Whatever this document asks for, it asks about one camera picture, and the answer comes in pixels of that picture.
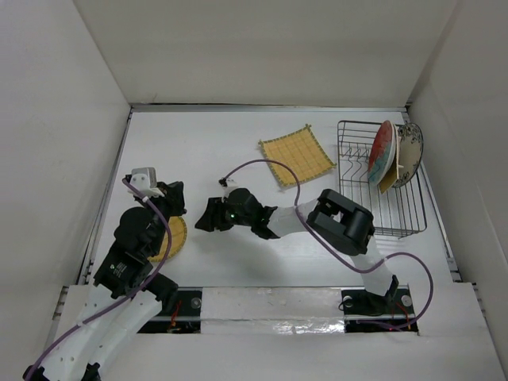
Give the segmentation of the round bamboo tray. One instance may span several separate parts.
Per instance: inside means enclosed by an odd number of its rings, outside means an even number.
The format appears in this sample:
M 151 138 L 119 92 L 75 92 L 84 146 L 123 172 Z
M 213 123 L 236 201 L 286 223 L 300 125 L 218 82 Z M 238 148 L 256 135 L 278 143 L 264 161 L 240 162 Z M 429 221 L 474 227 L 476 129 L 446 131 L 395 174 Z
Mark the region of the round bamboo tray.
M 171 217 L 168 221 L 168 225 L 171 230 L 171 249 L 167 254 L 167 260 L 170 260 L 176 256 L 185 245 L 187 240 L 187 224 L 183 217 Z M 165 233 L 159 253 L 156 256 L 149 257 L 149 261 L 152 263 L 161 262 L 167 250 L 167 244 L 168 235 Z

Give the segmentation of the red teal floral plate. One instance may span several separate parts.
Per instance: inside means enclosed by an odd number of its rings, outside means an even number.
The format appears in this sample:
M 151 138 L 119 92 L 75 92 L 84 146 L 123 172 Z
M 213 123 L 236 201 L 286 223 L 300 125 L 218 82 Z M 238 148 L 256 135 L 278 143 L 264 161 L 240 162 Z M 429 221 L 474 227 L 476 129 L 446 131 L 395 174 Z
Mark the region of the red teal floral plate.
M 368 182 L 377 186 L 390 169 L 396 153 L 397 134 L 391 121 L 384 121 L 375 135 L 368 160 Z

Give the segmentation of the fan-shaped bamboo tray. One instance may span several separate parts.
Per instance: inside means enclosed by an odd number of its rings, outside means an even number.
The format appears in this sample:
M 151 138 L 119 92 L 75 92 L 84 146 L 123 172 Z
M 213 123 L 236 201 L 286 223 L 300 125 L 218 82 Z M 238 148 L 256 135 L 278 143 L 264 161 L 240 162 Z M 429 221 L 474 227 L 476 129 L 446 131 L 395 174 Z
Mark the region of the fan-shaped bamboo tray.
M 385 176 L 379 182 L 379 191 L 381 192 L 381 194 L 387 192 L 396 183 L 397 180 L 398 180 L 398 165 L 394 160 Z

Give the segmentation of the blue white floral plate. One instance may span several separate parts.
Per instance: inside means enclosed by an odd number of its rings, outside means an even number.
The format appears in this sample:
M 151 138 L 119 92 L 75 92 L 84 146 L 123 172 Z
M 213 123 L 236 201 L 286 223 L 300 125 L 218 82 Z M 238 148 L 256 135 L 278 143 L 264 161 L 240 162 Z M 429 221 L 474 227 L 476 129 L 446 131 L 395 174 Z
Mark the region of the blue white floral plate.
M 405 186 L 416 174 L 424 148 L 421 128 L 415 123 L 406 123 L 398 127 L 400 150 L 398 157 L 399 173 L 393 188 Z

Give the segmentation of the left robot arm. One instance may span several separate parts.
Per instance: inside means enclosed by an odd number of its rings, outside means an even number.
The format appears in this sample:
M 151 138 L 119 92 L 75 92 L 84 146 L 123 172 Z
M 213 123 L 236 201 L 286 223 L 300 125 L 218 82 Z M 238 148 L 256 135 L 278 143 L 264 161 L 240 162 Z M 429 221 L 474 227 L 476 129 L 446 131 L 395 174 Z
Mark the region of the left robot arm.
M 150 258 L 171 247 L 169 220 L 186 213 L 184 185 L 150 187 L 135 175 L 122 182 L 139 204 L 120 217 L 74 325 L 28 366 L 25 380 L 102 380 L 145 323 L 176 308 L 177 283 Z

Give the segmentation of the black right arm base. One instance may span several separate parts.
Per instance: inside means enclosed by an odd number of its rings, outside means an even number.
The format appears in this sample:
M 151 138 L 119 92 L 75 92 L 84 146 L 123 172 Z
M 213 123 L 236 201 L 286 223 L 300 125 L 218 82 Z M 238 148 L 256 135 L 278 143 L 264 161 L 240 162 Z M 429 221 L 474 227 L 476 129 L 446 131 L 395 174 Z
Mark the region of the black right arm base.
M 338 309 L 346 315 L 361 315 L 378 317 L 384 314 L 393 314 L 398 304 L 408 297 L 410 306 L 412 298 L 408 287 L 400 287 L 396 275 L 392 276 L 391 284 L 384 296 L 373 294 L 365 289 L 346 289 L 341 292 L 342 300 Z

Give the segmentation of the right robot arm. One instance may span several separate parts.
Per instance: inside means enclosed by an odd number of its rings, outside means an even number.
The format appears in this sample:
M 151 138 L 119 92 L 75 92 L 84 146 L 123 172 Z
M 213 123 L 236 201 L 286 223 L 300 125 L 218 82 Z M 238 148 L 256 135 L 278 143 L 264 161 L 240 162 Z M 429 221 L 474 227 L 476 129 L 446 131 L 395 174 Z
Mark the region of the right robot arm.
M 206 232 L 247 226 L 259 238 L 279 239 L 307 231 L 333 249 L 348 256 L 359 271 L 367 303 L 384 312 L 395 303 L 398 279 L 384 263 L 374 238 L 372 213 L 334 190 L 297 206 L 264 206 L 246 188 L 226 196 L 209 198 L 195 228 Z

